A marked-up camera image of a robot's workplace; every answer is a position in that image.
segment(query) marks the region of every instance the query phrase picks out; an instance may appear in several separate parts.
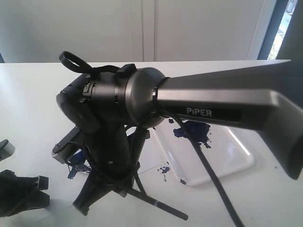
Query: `blue paint stain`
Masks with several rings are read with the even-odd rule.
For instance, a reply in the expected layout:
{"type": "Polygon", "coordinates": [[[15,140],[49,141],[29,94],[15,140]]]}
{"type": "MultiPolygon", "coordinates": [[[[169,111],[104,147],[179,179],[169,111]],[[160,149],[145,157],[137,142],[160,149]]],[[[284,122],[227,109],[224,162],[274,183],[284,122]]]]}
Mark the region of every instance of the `blue paint stain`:
{"type": "MultiPolygon", "coordinates": [[[[209,124],[192,121],[187,121],[184,124],[187,126],[189,132],[192,134],[195,142],[197,142],[199,145],[204,144],[206,148],[211,148],[211,146],[207,144],[207,142],[209,141],[209,138],[207,137],[207,134],[210,129],[209,124]]],[[[181,128],[174,129],[174,134],[177,138],[183,137],[188,139],[187,135],[181,128]]]]}
{"type": "Polygon", "coordinates": [[[160,169],[158,169],[158,171],[159,170],[162,170],[162,174],[165,174],[165,173],[167,173],[169,170],[170,170],[170,167],[168,167],[168,166],[163,166],[163,167],[161,167],[160,169]]]}

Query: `piper logo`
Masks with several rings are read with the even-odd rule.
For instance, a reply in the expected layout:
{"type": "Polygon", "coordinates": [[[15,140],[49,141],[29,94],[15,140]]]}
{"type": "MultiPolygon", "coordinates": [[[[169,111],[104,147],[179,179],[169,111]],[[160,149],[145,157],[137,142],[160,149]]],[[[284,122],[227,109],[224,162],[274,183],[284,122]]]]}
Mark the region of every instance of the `piper logo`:
{"type": "Polygon", "coordinates": [[[213,117],[212,111],[207,109],[198,109],[192,107],[186,107],[186,112],[188,114],[196,115],[196,116],[204,116],[204,117],[213,117]]]}

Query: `gray metal arm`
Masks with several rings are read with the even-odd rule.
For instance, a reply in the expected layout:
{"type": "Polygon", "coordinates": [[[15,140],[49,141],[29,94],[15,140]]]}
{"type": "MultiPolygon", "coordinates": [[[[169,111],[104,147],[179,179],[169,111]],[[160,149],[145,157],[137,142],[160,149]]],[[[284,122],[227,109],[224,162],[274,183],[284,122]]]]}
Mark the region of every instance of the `gray metal arm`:
{"type": "Polygon", "coordinates": [[[303,62],[169,78],[158,104],[181,119],[258,131],[287,174],[303,166],[303,62]]]}

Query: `white wall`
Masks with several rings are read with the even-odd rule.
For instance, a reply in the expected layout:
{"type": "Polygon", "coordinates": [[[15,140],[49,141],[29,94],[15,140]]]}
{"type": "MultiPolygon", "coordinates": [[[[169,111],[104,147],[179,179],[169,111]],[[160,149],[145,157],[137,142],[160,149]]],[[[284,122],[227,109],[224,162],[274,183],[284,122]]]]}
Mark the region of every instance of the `white wall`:
{"type": "Polygon", "coordinates": [[[140,0],[1,0],[5,62],[142,61],[140,0]]]}
{"type": "Polygon", "coordinates": [[[153,58],[156,61],[256,59],[275,2],[154,0],[153,58]]]}

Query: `white tabletop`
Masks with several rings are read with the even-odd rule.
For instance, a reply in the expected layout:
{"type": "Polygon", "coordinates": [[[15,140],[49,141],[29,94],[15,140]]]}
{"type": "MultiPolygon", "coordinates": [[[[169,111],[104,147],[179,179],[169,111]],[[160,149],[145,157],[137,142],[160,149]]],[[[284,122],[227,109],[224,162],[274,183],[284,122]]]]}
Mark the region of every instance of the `white tabletop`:
{"type": "MultiPolygon", "coordinates": [[[[176,77],[275,62],[278,61],[138,62],[136,66],[155,67],[167,77],[176,77]]],[[[0,162],[0,171],[10,169],[18,176],[49,177],[49,189],[45,192],[51,197],[51,205],[46,209],[1,218],[2,227],[234,226],[212,182],[188,187],[172,171],[163,181],[157,171],[163,160],[147,149],[143,149],[141,158],[141,163],[147,163],[142,164],[142,169],[146,169],[140,174],[147,193],[187,213],[188,221],[130,195],[122,198],[113,192],[93,204],[88,216],[76,211],[72,202],[86,175],[67,179],[67,166],[51,158],[51,150],[73,127],[58,108],[55,96],[77,76],[59,63],[0,64],[0,140],[9,139],[16,147],[12,157],[0,162]]],[[[290,179],[255,132],[237,133],[253,153],[256,164],[221,178],[221,182],[245,226],[302,226],[302,175],[297,181],[290,179]]]]}

